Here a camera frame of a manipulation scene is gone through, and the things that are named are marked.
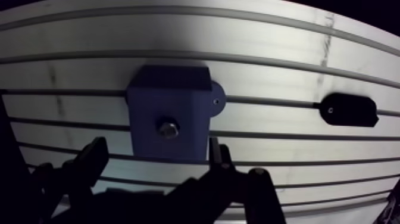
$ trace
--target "dark stain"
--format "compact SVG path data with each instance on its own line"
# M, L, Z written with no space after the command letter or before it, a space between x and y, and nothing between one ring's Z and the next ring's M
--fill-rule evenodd
M51 83L51 87L53 89L57 89L57 71L53 65L52 61L47 61L46 62L47 65L47 69L48 69L48 74L49 74L49 78L50 78L50 83ZM63 99L61 98L61 96L59 95L55 95L55 100L56 100L56 104L57 104L57 114L58 114L58 118L60 120L65 120L65 106L63 103ZM64 133L65 136L67 138L67 143L68 146L70 148L73 148L73 139L71 136L71 133L69 132L69 130L67 128L64 128Z
M325 16L325 26L332 30L334 25L335 25L335 14L328 13L328 15ZM324 42L323 42L324 56L320 63L320 65L322 67L327 67L327 65L328 65L328 57L329 57L329 51L330 51L330 47L331 47L331 41L332 41L332 35L324 36ZM325 78L325 74L321 73L317 79L317 86L319 88L322 87L324 78ZM318 100L318 99L319 99L319 96L317 93L317 95L315 96L315 100Z

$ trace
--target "white slatwall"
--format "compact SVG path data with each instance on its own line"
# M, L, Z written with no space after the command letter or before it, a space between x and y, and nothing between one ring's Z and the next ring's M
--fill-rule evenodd
M341 15L283 1L219 0L219 1L127 1L72 0L43 1L1 12L2 24L26 18L77 10L111 7L186 6L231 10L229 15L257 15L264 22L186 14L124 14L74 18L21 26L0 32L0 61L10 57L116 50L155 50L203 52L241 55L294 61L305 66L351 71L357 79L321 74L311 71L243 64L227 61L183 60L159 58L87 58L69 60L31 61L0 65L0 89L8 90L97 90L123 91L135 71L144 64L199 65L210 68L212 79L220 83L230 96L246 96L320 102L331 92L371 97L379 110L400 112L400 89L380 85L371 80L385 79L390 86L400 86L400 39L377 28ZM299 27L312 27L308 30ZM342 39L357 35L354 41ZM83 122L106 125L129 125L128 110L122 97L83 97L55 95L3 95L10 117L22 119ZM272 105L228 103L224 111L211 119L211 130L310 134L400 137L400 118L379 116L374 128L339 127L327 125L317 110ZM84 129L12 122L18 142L48 147L81 150L96 136L105 136L110 153L133 155L130 134L125 131ZM323 141L253 138L220 138L230 147L235 161L313 162L347 161L400 157L400 141ZM50 161L56 166L73 158L73 154L20 147L24 159L31 165ZM268 166L275 185L317 184L352 181L397 175L400 161L357 163L329 166ZM248 166L239 166L247 171ZM200 177L206 165L151 163L111 159L102 174L106 178L135 181L180 183L188 177ZM390 190L399 178L353 182L302 188L278 188L280 202L301 203L330 200ZM99 181L93 191L107 187L128 190L156 189L170 191L171 187ZM284 211L323 209L385 198L388 193L329 203L287 206ZM383 206L373 207L374 217ZM227 213L242 213L229 209ZM288 223L317 223L319 218ZM350 223L346 219L341 223Z

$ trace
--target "screw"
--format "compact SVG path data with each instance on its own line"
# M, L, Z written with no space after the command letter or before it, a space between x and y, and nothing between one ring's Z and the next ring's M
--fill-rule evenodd
M173 139L179 135L179 130L175 123L164 122L158 128L158 133L166 139Z

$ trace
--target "black oval mount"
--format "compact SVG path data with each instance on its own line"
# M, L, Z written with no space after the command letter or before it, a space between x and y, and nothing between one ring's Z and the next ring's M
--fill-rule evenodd
M330 125L374 127L379 120L376 104L369 97L333 93L316 107Z

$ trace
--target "blue bracket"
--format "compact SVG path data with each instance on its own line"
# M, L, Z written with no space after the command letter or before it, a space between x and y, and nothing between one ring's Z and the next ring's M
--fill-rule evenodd
M210 117L223 110L226 96L207 67L143 66L127 103L135 156L205 160Z

